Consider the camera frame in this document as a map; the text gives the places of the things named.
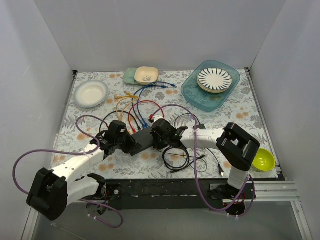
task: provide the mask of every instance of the blue cable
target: blue cable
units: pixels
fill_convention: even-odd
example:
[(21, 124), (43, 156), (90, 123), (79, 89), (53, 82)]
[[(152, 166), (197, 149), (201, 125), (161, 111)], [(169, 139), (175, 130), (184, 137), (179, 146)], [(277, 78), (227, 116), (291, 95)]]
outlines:
[(138, 92), (141, 91), (140, 94), (139, 94), (139, 98), (138, 98), (138, 100), (137, 100), (137, 103), (138, 103), (138, 104), (137, 104), (137, 109), (138, 109), (138, 113), (139, 113), (139, 115), (140, 115), (140, 117), (141, 117), (141, 119), (142, 119), (143, 122), (142, 122), (142, 121), (140, 120), (140, 118), (138, 117), (135, 108), (133, 108), (133, 112), (134, 112), (136, 118), (138, 118), (138, 120), (139, 120), (139, 122), (141, 123), (141, 125), (142, 125), (143, 128), (147, 128), (147, 127), (148, 127), (148, 124), (147, 124), (147, 122), (145, 121), (145, 119), (142, 117), (142, 114), (141, 114), (140, 109), (139, 109), (139, 101), (140, 101), (140, 97), (141, 97), (143, 91), (144, 91), (145, 89), (151, 88), (151, 87), (160, 87), (160, 88), (164, 88), (164, 89), (168, 88), (167, 86), (164, 86), (164, 85), (156, 85), (156, 84), (168, 84), (168, 85), (170, 85), (171, 87), (174, 87), (174, 88), (177, 87), (176, 85), (174, 85), (174, 84), (172, 84), (172, 83), (169, 83), (169, 82), (157, 81), (157, 82), (152, 82), (152, 83), (150, 83), (150, 84), (148, 84), (148, 85), (140, 88), (138, 91), (136, 91), (136, 92), (134, 93), (134, 95), (136, 95)]

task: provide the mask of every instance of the tabletop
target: tabletop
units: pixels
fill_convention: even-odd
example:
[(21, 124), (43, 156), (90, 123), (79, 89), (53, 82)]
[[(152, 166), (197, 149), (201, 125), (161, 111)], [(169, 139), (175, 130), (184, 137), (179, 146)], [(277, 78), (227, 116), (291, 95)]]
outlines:
[[(141, 95), (141, 101), (152, 100), (159, 105), (178, 104), (187, 107), (207, 129), (223, 128), (228, 123), (236, 123), (252, 136), (254, 136), (261, 144), (261, 148), (270, 151), (267, 134), (263, 125), (261, 115), (258, 111), (255, 97), (245, 70), (238, 70), (241, 79), (234, 91), (231, 93), (227, 101), (222, 107), (213, 112), (204, 112), (186, 102), (181, 93), (181, 86), (193, 71), (160, 71), (160, 81), (175, 84), (177, 88), (155, 88), (145, 89)], [(62, 131), (58, 137), (57, 150), (67, 152), (80, 152), (86, 147), (91, 140), (89, 137), (80, 133), (76, 126), (76, 119), (82, 115), (94, 115), (103, 119), (108, 113), (115, 111), (118, 99), (115, 96), (124, 96), (125, 91), (134, 94), (141, 86), (128, 85), (123, 82), (124, 72), (80, 72), (75, 79), (72, 97), (67, 107), (66, 116), (63, 122)], [(73, 94), (76, 88), (86, 82), (92, 80), (103, 81), (108, 85), (109, 95), (107, 99), (100, 105), (92, 108), (82, 108), (75, 104)], [(119, 103), (119, 109), (122, 110), (131, 100), (124, 100)], [(155, 110), (158, 109), (153, 103), (141, 103), (139, 105), (143, 118), (148, 121), (148, 118)], [(165, 119), (171, 124), (174, 124), (175, 119), (185, 110), (178, 107), (167, 107), (163, 109)], [(116, 114), (107, 118), (107, 123), (117, 119)], [(128, 116), (123, 117), (128, 127)], [(193, 120), (189, 115), (178, 118), (176, 121), (177, 127), (194, 125)], [(99, 132), (100, 122), (94, 118), (85, 117), (80, 121), (80, 128), (85, 132), (96, 135)], [(199, 153), (203, 154), (204, 149), (199, 149)], [(218, 150), (213, 150), (220, 165), (224, 170), (224, 176), (219, 175), (218, 163), (214, 156), (206, 151), (204, 160), (197, 161), (199, 178), (228, 178), (230, 174), (231, 164), (226, 160), (222, 153)], [(69, 155), (56, 154), (51, 167), (54, 168), (72, 158)], [(174, 166), (182, 165), (185, 160), (182, 156), (168, 155), (167, 162)], [(125, 154), (120, 150), (107, 157), (103, 162), (88, 169), (83, 175), (96, 173), (106, 179), (193, 179), (194, 170), (188, 167), (182, 171), (171, 173), (166, 168), (162, 153), (156, 149), (149, 148), (135, 156)], [(253, 168), (250, 169), (253, 178), (277, 178), (277, 171), (274, 168), (271, 171), (260, 172)]]

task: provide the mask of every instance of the red cable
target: red cable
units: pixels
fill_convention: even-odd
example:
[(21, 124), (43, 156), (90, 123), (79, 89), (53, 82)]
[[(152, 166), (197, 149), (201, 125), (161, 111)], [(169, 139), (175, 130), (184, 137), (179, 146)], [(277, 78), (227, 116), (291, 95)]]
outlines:
[[(130, 113), (131, 113), (132, 109), (134, 109), (134, 107), (135, 107), (136, 105), (141, 104), (141, 103), (145, 103), (145, 102), (153, 103), (153, 104), (157, 105), (159, 108), (161, 108), (161, 106), (160, 106), (158, 103), (156, 103), (155, 101), (151, 101), (151, 100), (143, 100), (143, 101), (139, 101), (139, 102), (137, 102), (136, 104), (134, 104), (134, 105), (130, 108), (130, 111), (129, 111), (129, 114), (128, 114), (128, 121), (129, 121), (130, 127), (132, 128), (132, 131), (133, 131), (134, 133), (136, 133), (137, 131), (135, 130), (135, 128), (134, 128), (134, 127), (132, 126), (132, 124), (131, 124), (131, 121), (130, 121)], [(163, 111), (162, 109), (161, 109), (161, 112), (162, 112), (162, 116), (165, 117), (165, 113), (164, 113), (164, 111)]]

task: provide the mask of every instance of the beige bowl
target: beige bowl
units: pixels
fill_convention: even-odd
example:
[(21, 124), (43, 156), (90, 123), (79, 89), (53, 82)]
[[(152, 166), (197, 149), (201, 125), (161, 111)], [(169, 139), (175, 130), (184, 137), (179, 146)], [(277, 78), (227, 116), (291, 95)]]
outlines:
[(148, 85), (156, 82), (159, 77), (159, 70), (151, 66), (139, 67), (134, 75), (134, 79), (142, 85)]

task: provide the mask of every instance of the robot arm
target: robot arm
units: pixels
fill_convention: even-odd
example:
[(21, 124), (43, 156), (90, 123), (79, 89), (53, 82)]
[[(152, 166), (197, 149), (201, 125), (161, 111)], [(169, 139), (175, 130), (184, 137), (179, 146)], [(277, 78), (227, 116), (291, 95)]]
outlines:
[[(64, 212), (67, 205), (75, 201), (87, 196), (98, 200), (106, 195), (108, 186), (102, 176), (91, 173), (78, 178), (86, 170), (112, 155), (116, 149), (134, 156), (150, 147), (159, 150), (168, 146), (194, 147), (194, 129), (175, 129), (161, 116), (155, 116), (154, 120), (152, 127), (133, 135), (129, 134), (123, 122), (114, 120), (108, 130), (96, 136), (100, 142), (100, 149), (92, 154), (75, 156), (51, 170), (42, 168), (38, 171), (27, 197), (27, 204), (53, 221)], [(196, 131), (199, 148), (218, 149), (231, 163), (226, 188), (233, 193), (239, 191), (260, 147), (259, 142), (235, 123), (228, 123), (223, 129)], [(92, 140), (84, 153), (96, 147), (97, 142)]]

